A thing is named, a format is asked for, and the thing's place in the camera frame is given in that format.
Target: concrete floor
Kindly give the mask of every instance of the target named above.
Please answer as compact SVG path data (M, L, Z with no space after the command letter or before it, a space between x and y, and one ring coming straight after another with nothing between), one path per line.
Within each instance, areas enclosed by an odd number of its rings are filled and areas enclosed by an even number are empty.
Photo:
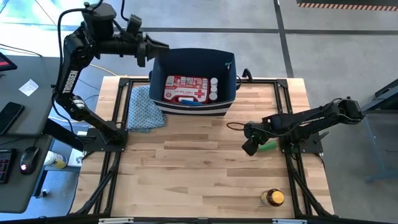
M0 43L57 57L57 39L52 20L60 12L81 7L85 0L37 0L47 11L31 1L8 0L0 8L0 29L12 30L0 36ZM119 11L120 0L105 0ZM287 77L284 55L273 0L127 0L125 16L133 13L142 17L143 27L153 28L151 37L178 47L205 47L227 50L236 54L238 73L249 68L256 77ZM305 30L398 30L398 13L379 11L347 11L336 9L299 8L294 0L280 0L286 29ZM17 6L24 10L16 11ZM79 13L65 17L63 24L69 33L82 20ZM118 17L120 24L125 24ZM203 28L204 32L184 32L183 28ZM222 29L231 28L227 33ZM360 105L366 104L374 92L397 78L398 45L395 35L297 35L287 34L293 75L304 78L312 107L324 105L336 97L352 96ZM120 75L146 75L146 68L138 68L134 58L104 55L93 64L101 65ZM97 88L104 71L89 67L81 79ZM98 90L79 82L75 90L86 98ZM94 99L88 104L94 108ZM394 120L391 117L371 119L375 135L383 142L393 138ZM377 172L370 142L364 125L337 125L330 128L323 140L326 175L335 213L345 218L398 223L398 180L364 183L364 176ZM386 155L396 161L398 153ZM75 174L49 174L45 188L51 196L32 199L28 210L20 215L0 214L0 220L56 216L68 212L73 199Z

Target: blue towel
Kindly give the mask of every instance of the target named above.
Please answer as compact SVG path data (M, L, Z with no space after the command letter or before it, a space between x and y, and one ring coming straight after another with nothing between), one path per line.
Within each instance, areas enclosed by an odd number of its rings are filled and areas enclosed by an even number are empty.
M151 128L166 125L166 117L149 98L149 85L133 88L127 128L130 132L149 133Z

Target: green object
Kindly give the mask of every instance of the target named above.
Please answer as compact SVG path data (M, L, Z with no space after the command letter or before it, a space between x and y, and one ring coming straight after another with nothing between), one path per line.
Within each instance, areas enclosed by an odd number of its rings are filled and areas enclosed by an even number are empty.
M276 143L276 141L270 141L270 142L267 142L267 143L259 146L258 152L265 152L265 151L269 151L272 149L276 149L277 146L278 146L278 144Z

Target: blue bin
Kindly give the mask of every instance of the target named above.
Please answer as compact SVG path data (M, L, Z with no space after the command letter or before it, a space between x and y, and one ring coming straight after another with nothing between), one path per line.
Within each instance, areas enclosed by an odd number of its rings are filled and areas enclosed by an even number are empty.
M163 100L169 75L218 79L218 99L204 105L183 105ZM235 57L230 52L213 49L172 49L155 58L150 76L149 97L165 114L224 116L235 100Z

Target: wooden tabletop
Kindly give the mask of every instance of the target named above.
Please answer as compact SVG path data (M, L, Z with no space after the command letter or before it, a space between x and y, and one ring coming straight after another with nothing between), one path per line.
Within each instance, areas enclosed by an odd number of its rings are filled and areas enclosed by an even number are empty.
M287 80L294 113L308 110L303 79ZM112 118L118 82L119 77L104 77L96 113L105 120ZM241 149L246 140L243 132L226 127L230 121L260 122L276 112L272 85L243 84L224 117L167 116L164 128L153 129L150 134L130 133L122 153L111 215L294 217L285 158L279 148L248 156ZM72 212L81 208L97 187L103 157L104 153L95 152L84 160ZM315 155L304 154L303 163L308 187L333 213L321 161ZM273 188L284 193L285 202L277 208L265 207L260 194ZM103 208L108 188L105 191ZM304 212L300 190L298 195Z

